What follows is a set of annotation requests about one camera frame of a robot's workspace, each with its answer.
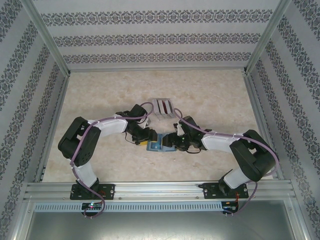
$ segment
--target patterned wallpaper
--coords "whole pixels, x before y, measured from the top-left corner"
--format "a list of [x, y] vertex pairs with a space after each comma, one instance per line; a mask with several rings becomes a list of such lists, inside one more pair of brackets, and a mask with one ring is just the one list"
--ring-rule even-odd
[[71, 70], [245, 67], [279, 0], [35, 0]]
[[0, 240], [37, 174], [64, 76], [18, 0], [0, 0]]
[[320, 239], [319, 13], [315, 0], [292, 1], [251, 74], [311, 239]]

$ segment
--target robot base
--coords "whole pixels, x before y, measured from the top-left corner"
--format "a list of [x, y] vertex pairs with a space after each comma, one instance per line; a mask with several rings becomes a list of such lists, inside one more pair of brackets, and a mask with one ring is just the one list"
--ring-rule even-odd
[[[93, 189], [96, 193], [100, 194], [104, 200], [113, 200], [115, 196], [115, 185], [114, 184], [103, 184], [99, 183]], [[73, 184], [70, 193], [71, 200], [100, 200], [100, 198], [85, 189], [79, 183]]]
[[241, 184], [235, 189], [231, 189], [227, 194], [224, 194], [219, 189], [219, 183], [205, 182], [199, 185], [199, 188], [203, 189], [204, 199], [247, 199], [249, 197], [246, 184]]

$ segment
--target metal extrusion rail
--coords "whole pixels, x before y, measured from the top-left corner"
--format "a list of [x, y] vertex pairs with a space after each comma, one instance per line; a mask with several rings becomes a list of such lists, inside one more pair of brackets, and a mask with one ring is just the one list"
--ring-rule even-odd
[[[217, 181], [180, 181], [180, 182], [102, 182], [115, 184], [114, 200], [110, 202], [194, 202], [208, 201], [203, 190], [198, 187], [202, 183]], [[70, 200], [70, 190], [73, 183], [29, 183], [23, 198], [24, 202], [75, 202]], [[247, 185], [249, 195], [254, 184]], [[295, 192], [290, 180], [261, 180], [253, 201], [256, 200], [286, 200], [295, 198]], [[232, 201], [233, 199], [212, 199], [212, 201]]]

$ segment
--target marble floor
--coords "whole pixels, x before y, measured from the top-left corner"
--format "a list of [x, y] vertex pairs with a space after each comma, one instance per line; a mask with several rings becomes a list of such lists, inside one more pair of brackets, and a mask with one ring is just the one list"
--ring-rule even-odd
[[[72, 73], [43, 181], [75, 181], [69, 161], [58, 150], [74, 118], [109, 117], [152, 98], [170, 98], [201, 128], [223, 133], [258, 130], [240, 70]], [[158, 133], [173, 132], [177, 122], [177, 118], [159, 121], [155, 115], [150, 119]], [[151, 152], [126, 142], [124, 133], [101, 138], [91, 164], [103, 182], [218, 180], [238, 167], [231, 153]]]

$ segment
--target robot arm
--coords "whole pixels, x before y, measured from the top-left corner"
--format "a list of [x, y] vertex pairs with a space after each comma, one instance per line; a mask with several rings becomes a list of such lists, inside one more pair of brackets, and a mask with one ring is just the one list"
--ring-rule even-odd
[[[148, 118], [144, 120], [142, 119], [141, 122], [139, 122], [140, 119], [119, 119], [119, 117], [143, 117], [146, 114], [147, 111], [142, 106], [136, 104], [131, 111], [117, 112], [112, 116], [114, 117], [113, 119], [98, 122], [92, 126], [87, 132], [81, 148], [79, 149], [73, 162], [73, 169], [78, 177], [77, 183], [81, 181], [92, 190], [97, 191], [99, 179], [95, 175], [89, 160], [93, 156], [98, 139], [100, 137], [127, 132], [132, 135], [132, 140], [136, 145], [139, 145], [145, 141], [156, 141], [158, 139], [156, 131], [147, 127], [147, 124], [150, 122]], [[58, 144], [58, 149], [62, 152], [65, 158], [69, 160], [72, 159], [80, 143], [79, 138], [82, 137], [86, 129], [95, 122], [97, 121], [85, 120], [82, 117], [77, 117], [74, 119]]]
[[[199, 128], [192, 117], [186, 116], [183, 120]], [[181, 120], [174, 124], [174, 127], [176, 132], [163, 138], [162, 144], [164, 146], [172, 147], [174, 145], [181, 151], [187, 151], [192, 145], [200, 150], [220, 150], [233, 153], [239, 168], [229, 171], [219, 180], [219, 189], [225, 195], [241, 184], [249, 181], [258, 182], [276, 164], [271, 153], [254, 142], [242, 138], [205, 134]], [[268, 146], [254, 130], [235, 135], [244, 136]]]

